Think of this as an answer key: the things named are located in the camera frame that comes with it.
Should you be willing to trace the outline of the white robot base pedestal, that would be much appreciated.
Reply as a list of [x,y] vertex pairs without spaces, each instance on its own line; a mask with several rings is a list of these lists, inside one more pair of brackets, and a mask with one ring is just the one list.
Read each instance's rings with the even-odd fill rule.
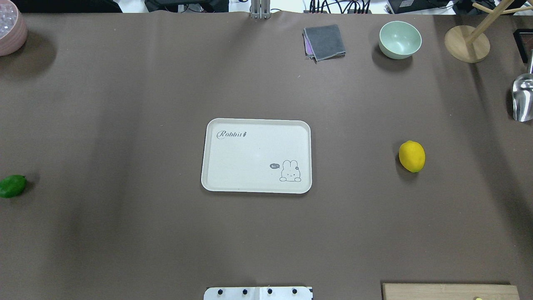
[[211,287],[204,292],[204,300],[312,300],[311,287]]

